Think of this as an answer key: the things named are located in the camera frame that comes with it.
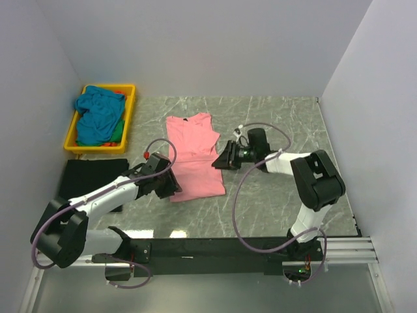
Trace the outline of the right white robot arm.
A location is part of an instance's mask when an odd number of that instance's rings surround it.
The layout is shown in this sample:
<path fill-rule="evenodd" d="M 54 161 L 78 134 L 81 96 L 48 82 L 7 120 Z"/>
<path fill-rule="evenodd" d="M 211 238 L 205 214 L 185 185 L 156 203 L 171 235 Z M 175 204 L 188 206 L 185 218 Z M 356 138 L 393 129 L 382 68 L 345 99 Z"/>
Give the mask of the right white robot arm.
<path fill-rule="evenodd" d="M 287 232 L 288 241 L 276 248 L 255 248 L 240 235 L 232 209 L 232 223 L 238 240 L 249 250 L 269 254 L 286 250 L 288 257 L 301 260 L 309 254 L 322 234 L 321 224 L 327 212 L 346 192 L 346 187 L 334 163 L 324 150 L 312 153 L 287 153 L 286 148 L 273 151 L 262 128 L 248 131 L 247 145 L 242 145 L 239 126 L 235 129 L 236 140 L 229 140 L 223 152 L 212 163 L 217 170 L 238 170 L 243 163 L 252 163 L 252 170 L 265 173 L 290 175 L 294 178 L 300 210 L 295 223 Z"/>

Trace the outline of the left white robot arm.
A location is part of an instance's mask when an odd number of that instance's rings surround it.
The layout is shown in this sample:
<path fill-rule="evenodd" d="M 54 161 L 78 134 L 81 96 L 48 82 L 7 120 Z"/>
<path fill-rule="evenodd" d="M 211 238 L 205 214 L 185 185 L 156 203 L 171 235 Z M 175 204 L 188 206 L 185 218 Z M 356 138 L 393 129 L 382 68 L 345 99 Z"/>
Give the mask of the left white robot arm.
<path fill-rule="evenodd" d="M 132 238 L 122 230 L 110 226 L 93 231 L 88 227 L 117 207 L 152 192 L 160 199 L 181 192 L 171 168 L 168 158 L 153 153 L 146 162 L 88 194 L 50 201 L 30 238 L 32 260 L 36 261 L 37 251 L 62 269 L 84 255 L 105 254 L 116 262 L 141 260 Z"/>

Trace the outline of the pink t shirt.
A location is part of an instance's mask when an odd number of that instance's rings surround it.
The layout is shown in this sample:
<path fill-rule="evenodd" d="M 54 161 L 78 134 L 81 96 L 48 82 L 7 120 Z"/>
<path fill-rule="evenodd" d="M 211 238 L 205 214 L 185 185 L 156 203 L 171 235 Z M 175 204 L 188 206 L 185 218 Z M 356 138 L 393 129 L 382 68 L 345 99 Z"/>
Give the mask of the pink t shirt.
<path fill-rule="evenodd" d="M 172 171 L 181 187 L 169 199 L 173 203 L 225 195 L 222 172 L 212 167 L 218 158 L 216 144 L 220 134 L 212 127 L 209 113 L 166 118 L 169 158 L 174 160 Z"/>

